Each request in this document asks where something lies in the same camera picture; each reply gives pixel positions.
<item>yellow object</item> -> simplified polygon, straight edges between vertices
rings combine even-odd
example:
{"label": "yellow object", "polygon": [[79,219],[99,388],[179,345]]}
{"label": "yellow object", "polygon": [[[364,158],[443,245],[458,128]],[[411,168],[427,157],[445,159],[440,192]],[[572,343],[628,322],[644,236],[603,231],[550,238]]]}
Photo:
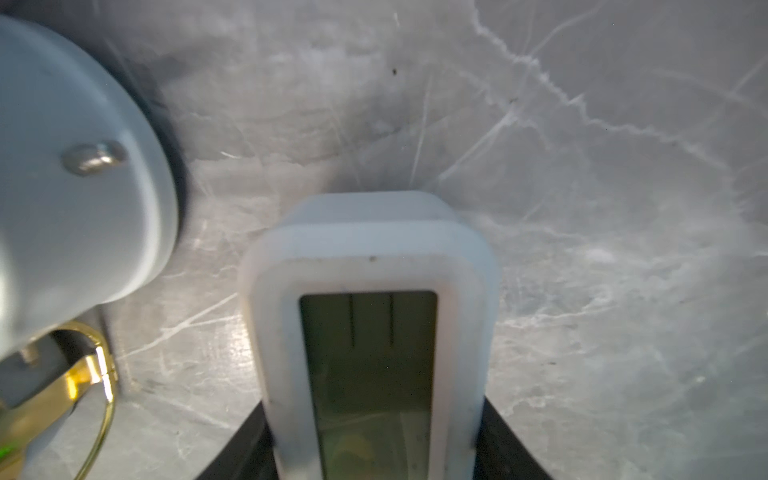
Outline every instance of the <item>yellow object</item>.
{"label": "yellow object", "polygon": [[101,383],[104,386],[107,405],[96,441],[74,480],[83,480],[91,470],[112,424],[114,384],[118,373],[107,341],[96,329],[74,320],[58,330],[85,335],[94,344],[94,353],[79,359],[67,372],[18,407],[0,410],[0,480],[16,480],[20,476],[29,442],[60,419],[92,385]]}

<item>white plastic holder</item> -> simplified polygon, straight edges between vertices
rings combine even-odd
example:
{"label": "white plastic holder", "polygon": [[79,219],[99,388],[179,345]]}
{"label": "white plastic holder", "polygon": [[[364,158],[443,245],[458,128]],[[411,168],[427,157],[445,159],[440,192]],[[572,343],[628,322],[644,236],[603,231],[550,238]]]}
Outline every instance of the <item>white plastic holder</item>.
{"label": "white plastic holder", "polygon": [[282,480],[320,480],[300,299],[437,295],[430,480],[469,480],[498,309],[488,244],[435,196],[324,194],[300,204],[243,259],[240,298]]}

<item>vertical dark line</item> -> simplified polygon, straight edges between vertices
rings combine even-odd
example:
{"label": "vertical dark line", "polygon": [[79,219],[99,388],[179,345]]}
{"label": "vertical dark line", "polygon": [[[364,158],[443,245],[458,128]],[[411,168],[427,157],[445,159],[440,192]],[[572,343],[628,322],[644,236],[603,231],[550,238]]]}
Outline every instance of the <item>vertical dark line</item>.
{"label": "vertical dark line", "polygon": [[395,348],[395,294],[389,294],[389,348]]}
{"label": "vertical dark line", "polygon": [[349,295],[349,334],[352,336],[352,348],[355,348],[355,313],[352,297]]}

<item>metal bolt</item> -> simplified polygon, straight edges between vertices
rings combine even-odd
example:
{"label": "metal bolt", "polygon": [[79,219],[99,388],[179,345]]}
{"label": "metal bolt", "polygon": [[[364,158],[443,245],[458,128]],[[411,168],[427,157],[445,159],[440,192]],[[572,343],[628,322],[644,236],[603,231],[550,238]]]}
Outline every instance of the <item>metal bolt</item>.
{"label": "metal bolt", "polygon": [[37,366],[40,364],[40,351],[34,343],[30,343],[26,347],[18,351],[22,356],[22,360],[29,366]]}
{"label": "metal bolt", "polygon": [[114,140],[75,145],[61,154],[61,163],[64,168],[79,177],[97,174],[105,168],[116,167],[126,160],[125,148]]}

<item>black base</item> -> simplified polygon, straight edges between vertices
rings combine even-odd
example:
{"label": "black base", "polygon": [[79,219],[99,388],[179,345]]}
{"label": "black base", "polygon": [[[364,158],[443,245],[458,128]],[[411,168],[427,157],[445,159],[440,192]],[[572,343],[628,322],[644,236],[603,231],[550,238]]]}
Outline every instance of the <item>black base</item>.
{"label": "black base", "polygon": [[[475,480],[552,480],[486,399]],[[277,480],[272,436],[261,403],[197,480]]]}

